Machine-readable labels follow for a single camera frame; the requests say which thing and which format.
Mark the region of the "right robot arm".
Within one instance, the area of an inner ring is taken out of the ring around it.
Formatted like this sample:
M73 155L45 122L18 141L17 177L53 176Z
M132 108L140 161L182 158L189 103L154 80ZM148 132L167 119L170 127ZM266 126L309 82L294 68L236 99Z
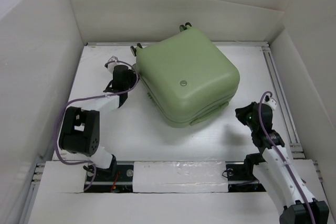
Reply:
M329 206L316 199L295 169L283 139L272 128L272 108L252 102L235 109L235 116L250 129L258 148L258 153L246 156L243 173L261 182L278 210L279 222L327 223Z

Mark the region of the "light green suitcase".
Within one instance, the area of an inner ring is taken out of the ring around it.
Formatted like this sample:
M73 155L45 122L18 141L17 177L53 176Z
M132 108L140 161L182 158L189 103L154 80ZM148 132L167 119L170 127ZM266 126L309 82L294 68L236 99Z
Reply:
M206 121L226 108L237 92L237 67L189 22L170 38L130 49L143 85L169 126Z

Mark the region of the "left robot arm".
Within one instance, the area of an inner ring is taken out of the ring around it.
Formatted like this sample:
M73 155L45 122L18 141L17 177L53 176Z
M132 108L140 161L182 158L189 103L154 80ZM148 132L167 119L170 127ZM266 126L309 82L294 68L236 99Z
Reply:
M119 60L110 60L105 64L112 70L112 80L103 94L69 101L61 112L62 124L56 151L65 150L72 154L81 154L91 164L85 169L98 173L105 180L117 175L116 157L100 144L100 119L104 114L122 107L139 81L133 67Z

